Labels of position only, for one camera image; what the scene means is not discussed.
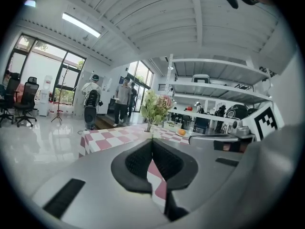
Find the orange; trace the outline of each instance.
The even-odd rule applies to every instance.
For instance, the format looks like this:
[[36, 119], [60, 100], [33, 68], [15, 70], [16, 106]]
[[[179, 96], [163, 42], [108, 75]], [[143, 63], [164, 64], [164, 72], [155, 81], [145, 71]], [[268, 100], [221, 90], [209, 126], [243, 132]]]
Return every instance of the orange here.
[[178, 130], [179, 135], [185, 135], [186, 131], [183, 129]]

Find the plate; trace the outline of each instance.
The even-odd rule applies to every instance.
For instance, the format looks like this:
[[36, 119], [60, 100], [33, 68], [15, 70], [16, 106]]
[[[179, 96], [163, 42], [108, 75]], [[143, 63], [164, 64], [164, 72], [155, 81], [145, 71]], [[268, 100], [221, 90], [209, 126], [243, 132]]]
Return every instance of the plate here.
[[185, 135], [180, 135], [178, 132], [176, 132], [177, 135], [182, 136], [182, 137], [190, 137], [190, 134], [185, 133]]

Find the coat rack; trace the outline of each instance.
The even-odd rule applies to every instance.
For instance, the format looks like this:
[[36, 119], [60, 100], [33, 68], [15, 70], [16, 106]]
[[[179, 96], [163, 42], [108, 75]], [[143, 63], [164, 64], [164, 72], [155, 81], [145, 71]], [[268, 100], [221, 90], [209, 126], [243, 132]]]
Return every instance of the coat rack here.
[[60, 92], [59, 92], [57, 113], [56, 113], [56, 116], [54, 117], [54, 119], [51, 120], [51, 122], [53, 122], [53, 120], [55, 120], [56, 118], [58, 118], [60, 124], [61, 124], [61, 122], [62, 122], [62, 119], [61, 119], [61, 117], [59, 116], [59, 113], [60, 113], [60, 111], [59, 111], [59, 104], [61, 103], [61, 91], [62, 91], [63, 85], [65, 84], [64, 81], [65, 81], [66, 74], [67, 74], [68, 71], [69, 71], [69, 66], [67, 65], [66, 73], [65, 73], [65, 75], [63, 76], [63, 80], [62, 80], [62, 84], [61, 84], [61, 90], [60, 90]]

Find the gray shirt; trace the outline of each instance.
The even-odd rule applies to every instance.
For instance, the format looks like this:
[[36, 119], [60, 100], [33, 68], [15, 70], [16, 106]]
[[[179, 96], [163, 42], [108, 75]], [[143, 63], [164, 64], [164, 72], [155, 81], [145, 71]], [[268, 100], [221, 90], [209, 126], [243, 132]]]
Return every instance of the gray shirt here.
[[123, 86], [123, 84], [118, 85], [115, 90], [117, 92], [117, 97], [119, 100], [115, 101], [117, 104], [128, 105], [130, 102], [132, 89], [128, 86]]

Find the white shelf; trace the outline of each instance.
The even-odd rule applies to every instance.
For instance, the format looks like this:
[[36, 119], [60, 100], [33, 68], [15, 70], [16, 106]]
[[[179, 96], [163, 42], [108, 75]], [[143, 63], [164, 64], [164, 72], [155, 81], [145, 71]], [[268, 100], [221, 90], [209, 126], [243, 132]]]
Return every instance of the white shelf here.
[[207, 74], [211, 79], [254, 85], [259, 81], [269, 78], [267, 73], [249, 66], [215, 59], [173, 59], [176, 70], [186, 72], [186, 68], [193, 68], [193, 62], [198, 62], [196, 71]]
[[271, 101], [269, 97], [262, 94], [218, 84], [171, 82], [170, 85], [172, 85], [172, 88], [175, 91], [175, 97], [177, 96], [192, 99], [208, 97], [243, 104], [258, 104], [265, 101]]

